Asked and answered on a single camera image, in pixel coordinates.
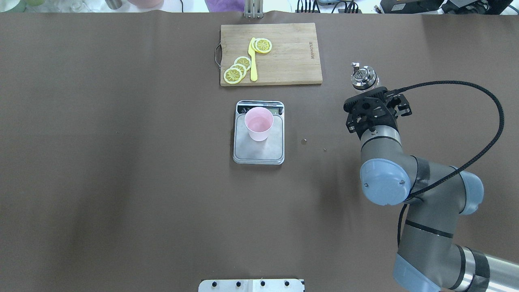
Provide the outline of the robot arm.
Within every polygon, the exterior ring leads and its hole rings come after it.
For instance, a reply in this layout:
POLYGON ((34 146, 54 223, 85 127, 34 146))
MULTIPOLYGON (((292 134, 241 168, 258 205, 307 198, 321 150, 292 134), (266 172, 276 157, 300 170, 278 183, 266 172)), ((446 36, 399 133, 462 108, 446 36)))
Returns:
POLYGON ((482 203, 480 178, 461 167, 406 155, 397 117, 410 115, 401 94, 385 87, 348 98, 346 126, 361 141, 360 179, 371 202, 405 204, 393 270, 409 292, 517 292, 518 264, 453 242, 460 216, 482 203))

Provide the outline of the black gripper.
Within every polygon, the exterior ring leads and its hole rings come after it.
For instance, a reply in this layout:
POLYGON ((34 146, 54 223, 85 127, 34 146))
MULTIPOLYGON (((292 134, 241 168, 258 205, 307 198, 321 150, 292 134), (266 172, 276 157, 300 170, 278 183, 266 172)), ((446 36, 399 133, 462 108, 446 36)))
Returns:
POLYGON ((376 126, 389 126, 396 131, 397 106, 400 98, 392 90, 378 87, 348 98, 343 110, 348 113, 345 126, 349 133, 374 131, 376 126))

